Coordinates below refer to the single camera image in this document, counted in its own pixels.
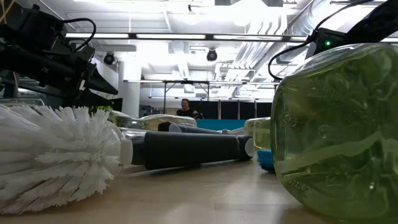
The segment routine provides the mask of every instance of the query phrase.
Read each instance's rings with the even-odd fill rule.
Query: white pillar
[[[135,52],[128,52],[125,62],[119,64],[119,97],[123,98],[122,113],[133,118],[139,117],[140,83],[124,80],[140,80],[141,63]]]

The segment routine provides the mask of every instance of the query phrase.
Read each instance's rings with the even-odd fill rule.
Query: brush bristles
[[[118,173],[108,112],[0,105],[0,213],[37,212],[103,193]]]

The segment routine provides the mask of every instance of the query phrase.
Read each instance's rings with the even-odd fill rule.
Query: ceiling
[[[217,6],[219,0],[17,0],[24,7],[38,4],[41,10],[61,19],[88,17],[95,21],[97,32],[135,33],[201,33],[201,34],[288,34],[308,35],[313,27],[342,6],[331,5],[329,0],[284,0],[283,7],[268,7],[261,0],[231,0],[230,6]],[[310,7],[297,16],[304,7]],[[356,7],[343,11],[323,27],[340,31],[349,30],[374,7]],[[69,32],[91,32],[89,23],[77,22],[68,26]],[[182,74],[188,79],[200,80],[211,72],[214,80],[252,82],[272,81],[267,71],[269,59],[287,47],[286,43],[207,42],[207,41],[154,41],[154,40],[94,40],[92,45],[104,55],[115,46],[136,46],[137,56],[146,79],[167,79]],[[218,59],[208,62],[208,49],[216,49]],[[125,60],[125,52],[117,52]],[[305,49],[285,55],[284,64],[275,64],[272,70],[283,72],[304,60]],[[221,65],[242,70],[220,70]],[[213,96],[245,92],[245,96],[266,95],[272,91],[256,87],[217,87]]]

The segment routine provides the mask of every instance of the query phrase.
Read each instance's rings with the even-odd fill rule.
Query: blue object
[[[275,174],[274,159],[272,158],[271,150],[269,149],[257,150],[257,161],[260,164],[261,169]]]
[[[220,131],[224,129],[234,130],[243,128],[246,120],[232,120],[232,119],[198,119],[198,128]]]

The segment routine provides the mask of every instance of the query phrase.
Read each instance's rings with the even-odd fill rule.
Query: black partition
[[[256,117],[256,112],[254,111],[254,103],[241,102],[241,119],[252,119]]]
[[[253,119],[256,117],[254,102],[240,102],[240,119]],[[190,107],[199,113],[202,113],[205,119],[218,119],[218,101],[191,100]],[[265,118],[271,116],[272,103],[257,102],[257,117]],[[237,119],[238,102],[221,102],[221,119]]]
[[[190,101],[190,107],[199,113],[202,113],[205,119],[218,119],[217,101]]]
[[[266,118],[271,116],[272,103],[257,103],[257,117]]]
[[[221,119],[237,119],[237,118],[238,118],[238,102],[222,101]]]

